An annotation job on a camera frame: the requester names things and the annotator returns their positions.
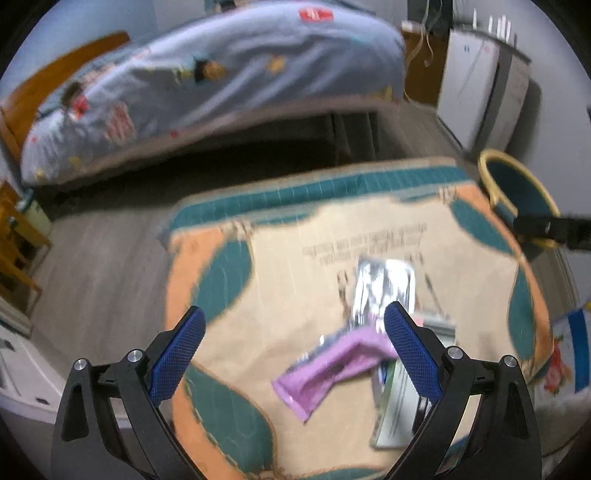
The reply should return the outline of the teal and cream floor rug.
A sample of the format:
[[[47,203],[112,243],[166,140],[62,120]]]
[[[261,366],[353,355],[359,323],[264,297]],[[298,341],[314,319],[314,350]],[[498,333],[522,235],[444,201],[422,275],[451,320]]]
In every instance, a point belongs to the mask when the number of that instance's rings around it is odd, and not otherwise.
[[[451,159],[370,163],[192,196],[169,224],[167,327],[190,306],[206,332],[172,399],[175,435],[211,479],[375,479],[370,378],[332,388],[301,422],[273,380],[353,304],[362,256],[417,272],[422,309],[448,315],[472,357],[553,352],[549,313],[519,244]]]

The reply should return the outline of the white air purifier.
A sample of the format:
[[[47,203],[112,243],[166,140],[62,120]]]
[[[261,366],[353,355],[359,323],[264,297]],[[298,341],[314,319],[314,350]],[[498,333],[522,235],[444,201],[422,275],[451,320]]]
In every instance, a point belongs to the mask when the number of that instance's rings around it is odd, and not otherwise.
[[[502,40],[474,30],[450,33],[437,115],[467,157],[506,149],[530,73],[530,58]]]

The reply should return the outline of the wooden side cabinet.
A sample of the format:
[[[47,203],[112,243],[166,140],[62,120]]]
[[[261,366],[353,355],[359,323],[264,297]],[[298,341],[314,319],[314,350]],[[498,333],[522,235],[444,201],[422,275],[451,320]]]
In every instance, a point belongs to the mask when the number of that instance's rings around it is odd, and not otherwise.
[[[408,101],[436,107],[439,102],[449,34],[424,33],[406,22],[401,29],[406,45],[405,96]]]

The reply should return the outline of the green and white card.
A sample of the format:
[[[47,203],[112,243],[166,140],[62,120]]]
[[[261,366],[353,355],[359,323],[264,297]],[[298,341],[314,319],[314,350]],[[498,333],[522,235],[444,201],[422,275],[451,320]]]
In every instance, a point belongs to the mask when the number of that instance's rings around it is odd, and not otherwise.
[[[406,448],[430,413],[431,402],[419,395],[399,359],[380,365],[373,387],[375,393],[381,387],[382,394],[370,447],[377,450]]]

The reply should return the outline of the silver foil wrapper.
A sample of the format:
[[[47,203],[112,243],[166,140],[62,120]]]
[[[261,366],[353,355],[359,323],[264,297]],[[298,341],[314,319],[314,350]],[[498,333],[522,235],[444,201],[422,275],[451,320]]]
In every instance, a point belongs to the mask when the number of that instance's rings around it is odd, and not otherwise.
[[[416,305],[416,274],[414,267],[400,259],[378,259],[363,255],[356,264],[353,303],[346,313],[345,326],[334,333],[322,335],[314,349],[302,354],[287,373],[303,367],[335,345],[339,339],[362,327],[373,327],[385,334],[386,307],[399,301],[411,313]]]

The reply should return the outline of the blue and white bag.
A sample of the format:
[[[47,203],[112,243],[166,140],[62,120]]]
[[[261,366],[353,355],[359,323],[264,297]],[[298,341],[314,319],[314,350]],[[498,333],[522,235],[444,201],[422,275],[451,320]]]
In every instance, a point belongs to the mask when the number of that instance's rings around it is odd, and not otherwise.
[[[536,407],[563,400],[590,386],[590,301],[552,325],[554,347],[534,392]]]

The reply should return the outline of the purple snack wrapper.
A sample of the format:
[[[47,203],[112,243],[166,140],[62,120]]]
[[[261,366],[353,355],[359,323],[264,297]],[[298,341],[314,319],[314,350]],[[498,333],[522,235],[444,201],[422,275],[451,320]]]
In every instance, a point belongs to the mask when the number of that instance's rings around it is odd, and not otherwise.
[[[339,382],[398,358],[391,340],[374,327],[343,331],[290,366],[271,385],[277,397],[305,423]]]

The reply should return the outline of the teal bin with yellow rim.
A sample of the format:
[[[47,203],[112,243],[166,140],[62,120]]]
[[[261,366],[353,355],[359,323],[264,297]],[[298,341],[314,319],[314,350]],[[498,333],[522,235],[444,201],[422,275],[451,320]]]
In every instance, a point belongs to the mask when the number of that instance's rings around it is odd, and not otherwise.
[[[480,186],[493,212],[508,226],[523,250],[538,254],[554,250],[558,243],[518,234],[514,221],[519,215],[560,217],[561,213],[549,191],[521,162],[505,152],[487,148],[478,158]]]

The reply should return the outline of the wooden headboard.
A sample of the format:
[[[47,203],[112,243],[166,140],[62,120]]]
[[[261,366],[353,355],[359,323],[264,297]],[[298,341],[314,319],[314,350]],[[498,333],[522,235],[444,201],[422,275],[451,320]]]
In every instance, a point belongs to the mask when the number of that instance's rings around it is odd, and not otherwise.
[[[1,100],[1,138],[15,164],[20,164],[24,142],[45,99],[83,65],[129,41],[125,31],[116,31],[84,44],[40,69]]]

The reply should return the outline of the blue cartoon quilt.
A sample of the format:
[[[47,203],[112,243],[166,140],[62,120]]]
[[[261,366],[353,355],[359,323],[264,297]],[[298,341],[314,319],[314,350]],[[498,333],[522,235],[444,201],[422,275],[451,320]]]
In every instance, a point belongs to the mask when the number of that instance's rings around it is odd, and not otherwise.
[[[402,33],[375,15],[257,1],[85,63],[38,108],[21,178],[68,183],[264,117],[395,101],[405,70]]]

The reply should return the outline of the black television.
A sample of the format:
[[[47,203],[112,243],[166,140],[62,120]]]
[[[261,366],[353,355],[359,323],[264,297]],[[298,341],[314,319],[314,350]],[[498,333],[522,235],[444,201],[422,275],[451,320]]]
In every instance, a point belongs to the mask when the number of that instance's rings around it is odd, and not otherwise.
[[[453,26],[452,0],[408,0],[408,19],[424,24],[429,33],[445,35]]]

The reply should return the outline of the white router with antennas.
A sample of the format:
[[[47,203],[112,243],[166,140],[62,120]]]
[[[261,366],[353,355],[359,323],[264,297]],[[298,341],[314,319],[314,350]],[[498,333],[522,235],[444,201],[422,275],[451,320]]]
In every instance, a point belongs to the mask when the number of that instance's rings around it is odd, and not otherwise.
[[[485,15],[477,8],[474,8],[472,10],[471,27],[476,33],[488,35],[508,45],[515,46],[517,44],[516,31],[507,15]]]

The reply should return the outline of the wooden chair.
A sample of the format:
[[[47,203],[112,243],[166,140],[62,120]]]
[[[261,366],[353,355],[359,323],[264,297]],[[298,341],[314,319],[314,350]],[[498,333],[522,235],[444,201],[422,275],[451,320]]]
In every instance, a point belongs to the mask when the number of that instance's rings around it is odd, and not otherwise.
[[[1,181],[1,298],[19,313],[28,314],[42,288],[33,279],[38,253],[52,246],[20,211],[24,200],[7,180]]]

